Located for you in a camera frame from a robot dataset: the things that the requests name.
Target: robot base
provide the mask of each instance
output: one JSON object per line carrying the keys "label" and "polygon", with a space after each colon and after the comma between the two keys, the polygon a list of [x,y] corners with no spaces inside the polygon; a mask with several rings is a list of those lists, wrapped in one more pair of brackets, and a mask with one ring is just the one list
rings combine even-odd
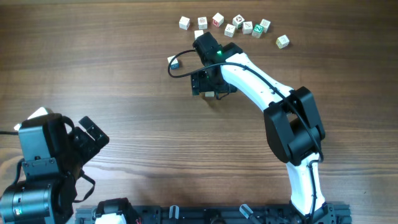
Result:
{"label": "robot base", "polygon": [[[174,205],[170,208],[159,206],[131,206],[126,198],[100,202],[98,206],[80,208],[76,211],[76,224],[99,223],[105,214],[113,213],[125,217],[128,224],[304,224],[301,217],[289,204],[264,207],[200,207],[185,208]],[[351,224],[349,205],[324,203],[315,211],[314,223]]]}

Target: cable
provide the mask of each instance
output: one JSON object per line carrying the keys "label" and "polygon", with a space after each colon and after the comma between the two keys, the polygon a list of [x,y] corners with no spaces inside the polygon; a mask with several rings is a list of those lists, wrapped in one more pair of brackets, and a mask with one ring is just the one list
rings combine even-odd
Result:
{"label": "cable", "polygon": [[83,200],[74,200],[73,203],[84,202],[94,192],[94,189],[95,189],[95,180],[93,180],[91,177],[87,176],[83,170],[81,170],[80,172],[81,172],[80,177],[87,180],[88,182],[90,182],[93,186],[91,187],[91,189],[89,189],[89,191],[87,191],[87,193],[83,197]]}
{"label": "cable", "polygon": [[217,99],[217,100],[221,100],[222,98],[228,96],[230,93],[231,93],[231,92],[229,91],[229,92],[227,92],[227,94],[223,95],[222,97],[218,97],[218,94],[217,94],[217,95],[216,95],[216,99]]}
{"label": "cable", "polygon": [[62,116],[62,121],[72,129],[69,133],[69,138],[73,140],[75,138],[75,124],[73,124],[73,121],[67,116]]}
{"label": "cable", "polygon": [[178,56],[180,56],[180,55],[183,55],[183,54],[186,54],[186,53],[189,53],[189,52],[196,52],[196,50],[185,50],[185,51],[183,51],[183,52],[181,52],[181,53],[178,53],[176,56],[174,56],[174,58],[173,58],[172,60],[170,60],[169,66],[167,67],[167,72],[169,73],[169,75],[170,75],[172,78],[183,78],[183,77],[190,76],[191,73],[193,73],[193,72],[190,72],[190,73],[187,73],[187,74],[184,74],[184,75],[172,75],[172,74],[170,73],[170,68],[171,68],[171,66],[172,66],[172,62],[174,61],[174,59],[178,58]]}
{"label": "cable", "polygon": [[0,131],[0,134],[18,135],[17,131]]}
{"label": "cable", "polygon": [[25,162],[25,159],[20,159],[17,163],[17,174],[15,175],[15,180],[13,181],[13,185],[16,185],[19,180],[19,176],[21,175],[21,168],[22,168],[22,163]]}
{"label": "cable", "polygon": [[317,159],[317,160],[312,160],[312,161],[310,161],[309,164],[308,164],[308,168],[309,168],[309,170],[310,170],[311,182],[312,182],[312,192],[313,192],[313,195],[312,195],[312,197],[313,197],[313,200],[312,200],[312,208],[311,208],[311,212],[310,212],[310,214],[309,214],[309,216],[310,216],[310,217],[309,217],[309,221],[310,221],[309,223],[313,223],[313,215],[314,215],[314,213],[315,213],[315,207],[316,207],[316,202],[317,202],[317,190],[316,190],[316,187],[315,187],[315,177],[314,177],[314,173],[313,173],[312,164],[315,163],[315,162],[317,162],[317,163],[323,162],[323,153],[322,153],[321,146],[318,144],[318,142],[317,142],[317,140],[315,139],[314,135],[312,134],[310,128],[308,127],[308,125],[306,124],[306,122],[304,121],[304,119],[301,117],[300,113],[297,111],[297,109],[295,108],[295,106],[294,106],[289,100],[287,100],[287,98],[286,98],[277,88],[275,88],[268,80],[266,80],[262,75],[258,74],[256,71],[254,71],[253,69],[249,68],[248,66],[242,65],[242,64],[239,64],[239,63],[233,63],[233,62],[215,63],[215,64],[213,64],[213,65],[205,66],[205,67],[203,67],[203,68],[199,68],[199,69],[197,69],[197,70],[195,70],[195,71],[193,71],[193,72],[189,72],[189,73],[186,73],[186,74],[183,74],[183,75],[178,75],[178,76],[172,75],[171,72],[170,72],[171,63],[172,63],[172,62],[174,61],[174,59],[176,59],[178,56],[183,55],[183,54],[188,53],[188,52],[195,52],[195,50],[186,50],[186,51],[183,51],[183,52],[177,54],[176,56],[174,56],[174,58],[170,61],[169,66],[168,66],[168,68],[167,68],[167,72],[169,73],[169,75],[170,75],[172,78],[183,78],[183,77],[187,77],[187,76],[190,76],[190,75],[192,75],[192,74],[194,74],[194,73],[198,73],[198,72],[204,71],[204,70],[206,70],[206,69],[213,68],[213,67],[218,67],[218,66],[222,66],[222,65],[234,65],[234,66],[237,66],[237,67],[241,67],[241,68],[243,68],[244,70],[248,70],[249,72],[253,73],[253,74],[254,74],[255,76],[257,76],[259,79],[261,79],[265,84],[267,84],[267,86],[269,86],[269,88],[270,88],[273,92],[275,92],[276,94],[278,94],[278,95],[282,98],[282,100],[283,100],[283,101],[286,103],[286,105],[290,108],[290,110],[293,112],[293,114],[296,114],[296,116],[297,116],[298,119],[300,120],[301,124],[304,126],[305,130],[307,131],[308,135],[310,136],[312,142],[314,143],[315,149],[317,150],[317,152],[319,153],[319,156],[320,156],[319,159]]}

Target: black bracket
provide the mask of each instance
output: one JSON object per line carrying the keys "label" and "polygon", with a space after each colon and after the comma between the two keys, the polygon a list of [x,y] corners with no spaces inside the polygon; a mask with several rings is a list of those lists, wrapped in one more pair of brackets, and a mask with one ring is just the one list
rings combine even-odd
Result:
{"label": "black bracket", "polygon": [[[310,128],[318,145],[325,138],[325,130],[312,93],[305,87],[290,92],[287,97]],[[285,102],[271,103],[264,110],[267,142],[275,156],[282,162],[300,165],[301,161],[317,149],[298,118],[289,122],[291,113]]]}
{"label": "black bracket", "polygon": [[84,165],[109,143],[109,137],[87,116],[82,118],[79,123],[91,136],[79,127],[75,127],[73,145],[79,150]]}
{"label": "black bracket", "polygon": [[[196,50],[204,66],[222,63],[234,54],[241,54],[243,50],[234,43],[224,47],[209,33],[201,35],[194,41],[193,48]],[[205,71],[191,75],[192,95],[213,91],[216,95],[220,93],[235,93],[238,89],[224,81],[220,67],[213,67]]]}

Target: wooden block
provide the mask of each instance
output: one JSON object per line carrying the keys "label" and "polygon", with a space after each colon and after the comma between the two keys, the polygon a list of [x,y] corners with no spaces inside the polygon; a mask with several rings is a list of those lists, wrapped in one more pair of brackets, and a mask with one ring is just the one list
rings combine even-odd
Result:
{"label": "wooden block", "polygon": [[201,35],[203,35],[203,30],[195,30],[195,40]]}
{"label": "wooden block", "polygon": [[213,25],[220,27],[223,22],[224,22],[224,16],[222,16],[220,13],[217,12],[217,14],[213,16]]}
{"label": "wooden block", "polygon": [[224,35],[228,37],[233,37],[235,33],[236,27],[231,24],[227,24],[225,27]]}
{"label": "wooden block", "polygon": [[253,23],[252,22],[244,22],[243,23],[243,34],[251,34],[253,31]]}
{"label": "wooden block", "polygon": [[263,19],[261,21],[260,26],[262,26],[264,28],[264,31],[263,31],[264,33],[266,33],[268,31],[270,24],[271,24],[271,22],[266,19]]}
{"label": "wooden block", "polygon": [[214,92],[213,91],[211,91],[211,92],[205,92],[205,97],[214,97]]}
{"label": "wooden block", "polygon": [[262,26],[260,26],[259,24],[256,24],[256,26],[254,27],[253,32],[251,33],[251,35],[253,37],[260,38],[263,30],[264,30],[264,28]]}
{"label": "wooden block", "polygon": [[187,30],[189,27],[189,24],[190,24],[189,18],[182,16],[180,19],[180,28]]}
{"label": "wooden block", "polygon": [[287,38],[286,35],[283,35],[278,37],[278,39],[276,40],[276,45],[278,45],[279,49],[282,49],[288,46],[289,42],[290,42],[289,38]]}
{"label": "wooden block", "polygon": [[[168,58],[167,58],[167,61],[169,61],[169,63],[170,63],[170,61],[171,61],[174,57],[175,57],[175,55],[174,55],[174,56],[171,56],[171,57],[168,57]],[[174,61],[172,62],[170,68],[171,68],[171,69],[176,69],[176,68],[179,68],[179,67],[180,67],[180,64],[178,63],[178,60],[177,60],[177,59],[174,59]]]}
{"label": "wooden block", "polygon": [[232,24],[236,26],[237,29],[241,28],[243,25],[244,19],[241,15],[237,15],[232,20]]}
{"label": "wooden block", "polygon": [[207,18],[199,17],[198,18],[198,26],[199,26],[199,29],[207,29]]}

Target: wooden table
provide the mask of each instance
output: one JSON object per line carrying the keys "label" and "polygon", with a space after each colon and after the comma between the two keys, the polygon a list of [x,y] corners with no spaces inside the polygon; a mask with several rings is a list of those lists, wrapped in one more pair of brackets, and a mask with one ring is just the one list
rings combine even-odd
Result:
{"label": "wooden table", "polygon": [[[397,1],[137,2],[0,7],[0,129],[40,106],[88,115],[111,142],[84,167],[97,182],[81,205],[128,197],[134,205],[287,203],[285,164],[269,149],[262,111],[242,93],[191,95],[167,75],[167,57],[191,49],[197,17],[225,16],[219,43],[238,44],[285,85],[315,95],[326,129],[320,180],[355,223],[398,223]],[[272,22],[260,39],[224,36],[227,23]],[[178,28],[181,16],[193,22]],[[290,47],[276,38],[287,34]],[[184,73],[201,67],[180,59]],[[0,136],[0,191],[22,158]],[[80,197],[90,184],[78,181]]]}

